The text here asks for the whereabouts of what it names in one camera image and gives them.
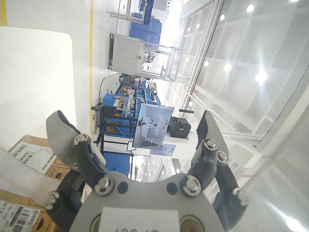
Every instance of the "glass panel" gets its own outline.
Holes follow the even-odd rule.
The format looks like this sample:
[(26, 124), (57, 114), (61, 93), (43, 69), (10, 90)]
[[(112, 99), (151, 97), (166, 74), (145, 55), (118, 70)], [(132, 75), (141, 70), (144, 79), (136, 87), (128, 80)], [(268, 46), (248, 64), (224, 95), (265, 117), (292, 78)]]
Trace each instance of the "glass panel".
[(172, 50), (172, 56), (171, 56), (172, 59), (169, 65), (169, 73), (168, 73), (168, 77), (170, 78), (171, 81), (176, 80), (177, 71), (179, 68), (179, 64), (181, 62), (182, 54), (183, 50), (177, 50), (177, 49)]
[(142, 74), (164, 78), (172, 48), (145, 44)]
[[(308, 67), (308, 6), (309, 0), (224, 1), (193, 92), (221, 130), (263, 137), (277, 119)], [(194, 43), (186, 46), (192, 55)]]

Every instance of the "barcode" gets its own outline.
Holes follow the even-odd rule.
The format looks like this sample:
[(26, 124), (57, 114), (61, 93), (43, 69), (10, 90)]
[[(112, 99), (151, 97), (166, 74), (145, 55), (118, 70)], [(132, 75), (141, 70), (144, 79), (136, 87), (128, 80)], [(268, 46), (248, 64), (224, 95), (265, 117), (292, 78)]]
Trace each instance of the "barcode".
[(23, 159), (29, 154), (29, 151), (27, 151), (21, 158), (20, 161), (23, 161)]
[(49, 158), (49, 160), (46, 162), (45, 166), (42, 168), (42, 170), (45, 170), (45, 168), (48, 166), (48, 164), (52, 161), (53, 157), (55, 156), (55, 154), (51, 155), (51, 157)]
[(28, 219), (30, 213), (31, 213), (31, 211), (29, 211), (29, 210), (22, 210), (22, 213), (18, 217), (18, 220), (16, 221), (16, 224), (15, 224), (14, 228), (12, 229), (13, 232), (21, 232), (22, 231), (24, 225), (27, 222), (27, 219)]
[(24, 148), (26, 148), (27, 145), (23, 144), (22, 146), (20, 146), (13, 154), (13, 157), (16, 157)]
[(34, 152), (31, 152), (31, 153), (29, 154), (29, 156), (25, 159), (25, 161), (24, 161), (23, 163), (26, 164), (26, 163), (30, 160), (30, 158), (33, 157), (33, 155), (34, 155)]

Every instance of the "cardboard carton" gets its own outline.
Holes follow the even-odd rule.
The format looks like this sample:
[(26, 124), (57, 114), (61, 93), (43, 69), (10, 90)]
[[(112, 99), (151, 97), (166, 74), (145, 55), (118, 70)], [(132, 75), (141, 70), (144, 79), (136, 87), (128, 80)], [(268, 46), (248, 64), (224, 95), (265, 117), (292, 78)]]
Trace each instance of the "cardboard carton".
[[(20, 142), (37, 145), (38, 151), (42, 147), (49, 148), (48, 140), (44, 138), (38, 138), (34, 136), (25, 136), (15, 146), (20, 144)], [(61, 160), (58, 159), (57, 157), (53, 160), (53, 162), (51, 162), (51, 164), (49, 163), (48, 165), (49, 166), (45, 172), (45, 175), (55, 180), (58, 180), (58, 181), (62, 181), (65, 175), (70, 171), (70, 169), (67, 166), (65, 166), (65, 164), (62, 163)], [(24, 207), (30, 207), (33, 209), (40, 210), (40, 213), (31, 231), (38, 231), (38, 232), (60, 231), (55, 225), (55, 223), (51, 220), (51, 218), (47, 214), (44, 207), (38, 204), (33, 199), (31, 199), (30, 197), (21, 196), (21, 195), (0, 189), (0, 200), (4, 202), (14, 203), (16, 205), (22, 205)]]

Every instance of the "blue machine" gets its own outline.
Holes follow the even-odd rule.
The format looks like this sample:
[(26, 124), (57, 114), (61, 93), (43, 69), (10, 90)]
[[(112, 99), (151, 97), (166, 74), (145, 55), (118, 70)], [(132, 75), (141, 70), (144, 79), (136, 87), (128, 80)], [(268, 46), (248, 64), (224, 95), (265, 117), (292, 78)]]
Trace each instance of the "blue machine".
[[(141, 14), (135, 13), (134, 17), (141, 18)], [(158, 19), (150, 18), (148, 25), (131, 23), (130, 37), (139, 38), (146, 42), (159, 44), (162, 24)]]
[(147, 0), (147, 7), (144, 16), (144, 24), (148, 25), (150, 23), (152, 7), (154, 4), (154, 0)]
[(120, 153), (104, 152), (103, 157), (106, 160), (108, 171), (121, 172), (125, 176), (128, 176), (130, 169), (130, 156)]

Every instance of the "monitor screen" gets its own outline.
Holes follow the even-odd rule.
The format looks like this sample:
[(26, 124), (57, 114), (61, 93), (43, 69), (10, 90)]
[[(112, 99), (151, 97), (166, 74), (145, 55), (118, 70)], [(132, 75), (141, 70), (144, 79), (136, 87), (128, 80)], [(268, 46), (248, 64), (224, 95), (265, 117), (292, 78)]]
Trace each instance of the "monitor screen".
[(141, 103), (133, 148), (159, 150), (174, 108)]

